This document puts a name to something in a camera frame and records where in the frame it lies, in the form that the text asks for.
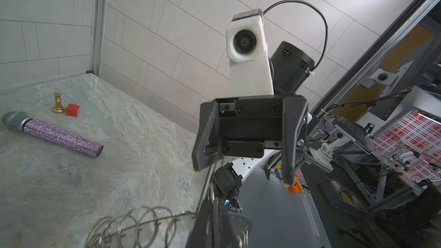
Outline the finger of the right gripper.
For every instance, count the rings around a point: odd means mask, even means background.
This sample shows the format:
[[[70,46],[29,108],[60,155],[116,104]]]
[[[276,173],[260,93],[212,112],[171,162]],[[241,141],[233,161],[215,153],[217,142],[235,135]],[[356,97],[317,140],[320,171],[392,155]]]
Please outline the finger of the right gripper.
[[[222,159],[222,138],[217,101],[200,107],[199,129],[192,151],[194,170],[200,172]]]
[[[286,184],[293,184],[296,171],[304,164],[307,138],[308,101],[300,95],[283,99],[282,172]]]

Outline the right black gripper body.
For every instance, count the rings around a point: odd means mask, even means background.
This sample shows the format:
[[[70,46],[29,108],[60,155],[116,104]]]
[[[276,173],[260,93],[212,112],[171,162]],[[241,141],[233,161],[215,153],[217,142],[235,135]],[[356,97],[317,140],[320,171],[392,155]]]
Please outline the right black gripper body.
[[[262,158],[282,149],[283,95],[218,98],[220,138],[225,156]]]

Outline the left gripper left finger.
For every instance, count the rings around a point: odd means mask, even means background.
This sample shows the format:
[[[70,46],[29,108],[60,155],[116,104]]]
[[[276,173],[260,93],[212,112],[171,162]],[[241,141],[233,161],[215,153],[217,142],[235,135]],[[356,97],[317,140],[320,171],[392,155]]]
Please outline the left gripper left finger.
[[[214,247],[214,202],[205,199],[199,209],[186,248]]]

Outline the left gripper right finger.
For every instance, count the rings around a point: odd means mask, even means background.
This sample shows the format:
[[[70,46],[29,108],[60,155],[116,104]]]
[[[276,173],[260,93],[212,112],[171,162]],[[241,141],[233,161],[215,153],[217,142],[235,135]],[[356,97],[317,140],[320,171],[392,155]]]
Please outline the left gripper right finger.
[[[229,211],[224,202],[215,207],[215,247],[248,247],[248,217]]]

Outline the metal disc with key rings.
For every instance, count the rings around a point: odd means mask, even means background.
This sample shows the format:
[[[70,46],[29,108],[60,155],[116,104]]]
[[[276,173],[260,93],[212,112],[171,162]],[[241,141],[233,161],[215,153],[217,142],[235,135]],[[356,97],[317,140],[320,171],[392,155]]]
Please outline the metal disc with key rings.
[[[85,248],[183,247],[197,213],[173,212],[164,206],[140,206],[99,219],[86,237]]]

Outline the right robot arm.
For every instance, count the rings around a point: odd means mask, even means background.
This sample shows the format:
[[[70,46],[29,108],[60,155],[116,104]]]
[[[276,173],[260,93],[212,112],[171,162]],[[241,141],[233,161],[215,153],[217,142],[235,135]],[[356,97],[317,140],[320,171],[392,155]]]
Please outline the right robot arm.
[[[194,170],[233,156],[252,162],[276,150],[281,157],[283,180],[294,182],[304,163],[308,101],[296,95],[314,61],[302,50],[283,41],[269,60],[273,95],[220,98],[200,106],[199,130],[192,152]]]

